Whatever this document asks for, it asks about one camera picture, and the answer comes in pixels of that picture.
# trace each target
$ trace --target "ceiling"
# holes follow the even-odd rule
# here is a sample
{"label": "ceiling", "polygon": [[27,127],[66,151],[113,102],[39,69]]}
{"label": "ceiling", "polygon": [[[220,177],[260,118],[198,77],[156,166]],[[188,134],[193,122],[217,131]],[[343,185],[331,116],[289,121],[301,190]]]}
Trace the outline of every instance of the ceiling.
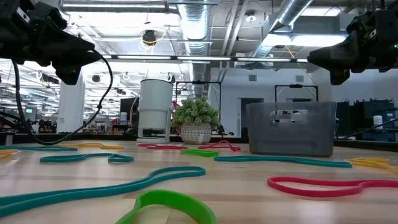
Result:
{"label": "ceiling", "polygon": [[[43,0],[43,2],[59,6],[58,0]],[[93,3],[96,0],[73,2]],[[120,0],[119,2],[137,4],[137,1]],[[209,24],[211,30],[210,55],[214,56],[220,56],[227,23],[230,19],[234,19],[230,18],[234,1],[223,0],[219,2],[218,5],[211,7]],[[142,7],[145,7],[147,1],[141,1],[140,3],[142,3]],[[256,20],[248,22],[243,19],[238,32],[238,40],[233,45],[233,55],[252,52],[259,46],[264,37],[264,34],[262,34],[264,20],[267,15],[277,12],[280,4],[280,0],[249,1],[246,12],[253,10]],[[363,11],[365,7],[369,7],[366,5],[365,0],[314,0],[310,7],[303,12],[302,16],[335,17],[344,10],[355,14],[358,11]],[[240,8],[241,6],[238,7],[235,19],[240,15]],[[73,35],[80,35],[85,40],[95,43],[96,50],[105,55],[185,55],[185,45],[182,42],[181,18],[177,14],[146,13],[145,11],[141,13],[64,11],[63,17],[68,21],[67,32]],[[155,31],[158,40],[154,47],[145,46],[141,40],[141,35],[145,30],[149,29]],[[282,49],[273,48],[271,54],[274,57],[291,58],[293,54],[297,58],[306,58],[308,53],[315,48],[289,45]],[[134,97],[139,94],[140,82],[145,78],[165,79],[170,78],[170,75],[172,75],[177,81],[192,80],[192,74],[190,73],[192,65],[189,63],[111,62],[110,64],[115,77],[113,87],[123,89],[126,92],[125,95],[122,95],[116,93],[116,90],[112,90],[108,94],[101,113],[111,119],[118,117],[120,99]],[[283,67],[274,66],[274,68],[281,69]],[[46,74],[57,78],[55,70],[52,67],[40,67],[35,62],[26,62],[19,69],[21,86],[24,86],[21,94],[25,105],[37,106],[38,112],[44,116],[56,114],[59,104],[60,85],[45,83],[41,77],[42,74]],[[96,109],[93,105],[98,103],[100,96],[102,96],[109,84],[109,74],[103,62],[87,65],[83,71],[86,80],[85,116],[88,117],[91,111]],[[15,76],[11,61],[0,59],[0,75],[2,79],[0,94],[3,96],[0,100],[0,106],[6,110],[15,110],[15,91],[12,87],[15,84]],[[101,77],[100,81],[94,82],[93,75],[99,75]],[[185,99],[191,94],[191,91],[183,91],[178,96],[178,100]]]}

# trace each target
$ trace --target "white cylinder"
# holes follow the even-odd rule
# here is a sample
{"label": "white cylinder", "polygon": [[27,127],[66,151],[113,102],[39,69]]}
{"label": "white cylinder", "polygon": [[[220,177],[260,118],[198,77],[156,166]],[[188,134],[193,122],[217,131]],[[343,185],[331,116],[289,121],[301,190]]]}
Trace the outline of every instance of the white cylinder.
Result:
{"label": "white cylinder", "polygon": [[380,125],[383,123],[383,117],[380,115],[373,116],[373,126]]}
{"label": "white cylinder", "polygon": [[167,114],[172,105],[173,84],[164,80],[141,81],[139,128],[166,129]]}
{"label": "white cylinder", "polygon": [[127,113],[120,113],[120,124],[127,124]]}

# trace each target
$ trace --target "table surface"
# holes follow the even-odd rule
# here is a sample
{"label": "table surface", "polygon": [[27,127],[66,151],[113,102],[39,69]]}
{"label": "table surface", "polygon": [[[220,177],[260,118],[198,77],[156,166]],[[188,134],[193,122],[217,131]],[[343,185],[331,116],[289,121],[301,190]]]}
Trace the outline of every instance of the table surface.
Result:
{"label": "table surface", "polygon": [[[398,189],[366,189],[361,195],[341,198],[308,198],[278,192],[266,184],[268,177],[294,176],[309,179],[354,180],[387,179],[397,176],[386,170],[353,167],[352,169],[308,166],[287,162],[215,162],[212,158],[183,155],[179,151],[137,148],[129,141],[101,142],[123,145],[112,152],[134,156],[128,164],[108,164],[106,158],[91,158],[70,164],[39,164],[39,158],[52,155],[109,152],[81,148],[78,152],[19,151],[0,160],[0,195],[26,194],[48,190],[74,189],[123,184],[141,179],[153,170],[168,166],[202,166],[202,177],[167,180],[147,189],[114,197],[93,198],[58,203],[0,219],[0,223],[115,223],[130,211],[138,194],[148,189],[168,189],[191,195],[206,203],[216,214],[219,224],[263,223],[397,223]],[[237,144],[241,152],[220,149],[222,156],[249,154],[247,144]],[[341,161],[355,157],[385,157],[398,164],[394,152],[335,147],[328,160]],[[305,189],[326,189],[289,184]],[[163,206],[150,206],[140,211],[134,223],[191,224],[188,215]]]}

